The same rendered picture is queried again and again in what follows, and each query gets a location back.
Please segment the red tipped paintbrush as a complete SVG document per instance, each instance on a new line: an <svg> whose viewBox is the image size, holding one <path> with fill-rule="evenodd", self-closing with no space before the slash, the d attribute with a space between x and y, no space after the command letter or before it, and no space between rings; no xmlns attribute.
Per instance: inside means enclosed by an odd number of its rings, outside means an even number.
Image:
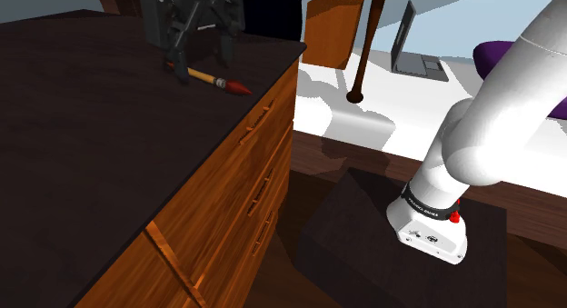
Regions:
<svg viewBox="0 0 567 308"><path fill-rule="evenodd" d="M226 80L220 77L215 77L212 75L208 75L203 72L199 72L192 68L187 68L187 73L196 79L199 79L203 82L208 84L213 84L217 88L225 90L229 94L238 94L238 95L252 95L253 93L245 87L241 82L237 80Z"/></svg>

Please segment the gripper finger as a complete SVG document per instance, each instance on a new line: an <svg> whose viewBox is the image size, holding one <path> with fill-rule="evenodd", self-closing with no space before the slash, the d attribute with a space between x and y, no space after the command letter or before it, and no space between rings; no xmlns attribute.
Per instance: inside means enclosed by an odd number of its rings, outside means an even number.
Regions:
<svg viewBox="0 0 567 308"><path fill-rule="evenodd" d="M173 20L170 27L170 49L167 59L173 65L175 75L182 83L187 83L189 74L187 71L186 56L184 53L188 36L195 30L198 16L201 12L201 3L194 2L192 9L184 23Z"/></svg>
<svg viewBox="0 0 567 308"><path fill-rule="evenodd" d="M224 67L230 67L234 60L234 37L225 31L219 32L217 59Z"/></svg>

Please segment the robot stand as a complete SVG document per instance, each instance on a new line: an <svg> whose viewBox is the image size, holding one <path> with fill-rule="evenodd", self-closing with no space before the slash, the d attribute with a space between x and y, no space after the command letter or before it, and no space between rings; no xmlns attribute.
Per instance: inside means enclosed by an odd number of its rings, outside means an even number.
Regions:
<svg viewBox="0 0 567 308"><path fill-rule="evenodd" d="M303 227L295 268L343 308L507 308L506 212L461 200L453 265L404 245L386 218L403 182L350 168Z"/></svg>

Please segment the brown baseball bat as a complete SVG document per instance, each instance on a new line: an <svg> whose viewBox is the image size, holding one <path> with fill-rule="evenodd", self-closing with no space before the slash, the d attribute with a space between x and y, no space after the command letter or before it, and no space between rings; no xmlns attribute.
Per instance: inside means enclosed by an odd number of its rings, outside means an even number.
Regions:
<svg viewBox="0 0 567 308"><path fill-rule="evenodd" d="M379 24L381 14L383 12L384 4L385 0L372 0L370 5L360 62L358 64L356 76L354 78L353 87L346 95L347 101L352 104L358 104L363 100L363 78L368 62L368 56L371 50L372 41Z"/></svg>

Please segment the purple pillow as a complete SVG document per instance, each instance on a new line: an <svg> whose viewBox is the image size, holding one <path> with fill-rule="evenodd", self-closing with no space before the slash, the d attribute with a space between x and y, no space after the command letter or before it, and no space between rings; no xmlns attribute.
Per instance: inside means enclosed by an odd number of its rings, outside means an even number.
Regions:
<svg viewBox="0 0 567 308"><path fill-rule="evenodd" d="M511 48L512 41L488 41L478 44L472 51L472 59L478 75L484 80ZM567 120L567 97L549 114L549 117Z"/></svg>

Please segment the wooden chest of drawers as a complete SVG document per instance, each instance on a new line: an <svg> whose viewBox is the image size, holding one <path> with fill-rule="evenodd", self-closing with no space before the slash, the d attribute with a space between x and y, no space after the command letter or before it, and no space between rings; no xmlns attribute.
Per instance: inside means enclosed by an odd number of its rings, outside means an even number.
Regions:
<svg viewBox="0 0 567 308"><path fill-rule="evenodd" d="M204 294L234 220L289 168L304 44L195 33L180 83L140 18L0 24L0 308L161 308Z"/></svg>

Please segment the orange wooden box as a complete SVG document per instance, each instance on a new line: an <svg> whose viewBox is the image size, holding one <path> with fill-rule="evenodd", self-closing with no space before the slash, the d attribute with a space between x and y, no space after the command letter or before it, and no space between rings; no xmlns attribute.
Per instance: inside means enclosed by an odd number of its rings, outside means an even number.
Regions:
<svg viewBox="0 0 567 308"><path fill-rule="evenodd" d="M307 3L303 62L344 70L348 64L364 0L311 0Z"/></svg>

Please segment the white bed with wooden frame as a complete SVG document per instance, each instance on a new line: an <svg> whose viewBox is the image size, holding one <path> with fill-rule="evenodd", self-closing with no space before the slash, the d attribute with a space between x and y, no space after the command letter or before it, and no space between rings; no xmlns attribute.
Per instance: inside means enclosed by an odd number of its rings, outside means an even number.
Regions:
<svg viewBox="0 0 567 308"><path fill-rule="evenodd" d="M353 51L346 69L300 64L294 128L373 149L386 173L408 180L426 155L445 114L470 98L482 81L474 67L443 62L446 82L396 75L389 55L373 51L363 79L363 100L351 104L360 52ZM567 121L547 119L526 145L519 164L501 183L472 187L466 197L504 208L510 233L567 249Z"/></svg>

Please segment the grey laptop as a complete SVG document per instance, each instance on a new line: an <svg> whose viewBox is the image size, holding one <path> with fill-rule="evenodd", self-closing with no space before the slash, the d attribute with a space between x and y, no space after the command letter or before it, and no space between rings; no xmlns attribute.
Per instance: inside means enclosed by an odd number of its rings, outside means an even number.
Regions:
<svg viewBox="0 0 567 308"><path fill-rule="evenodd" d="M391 50L391 72L424 79L448 82L441 61L436 56L404 52L403 47L416 15L411 0L407 2Z"/></svg>

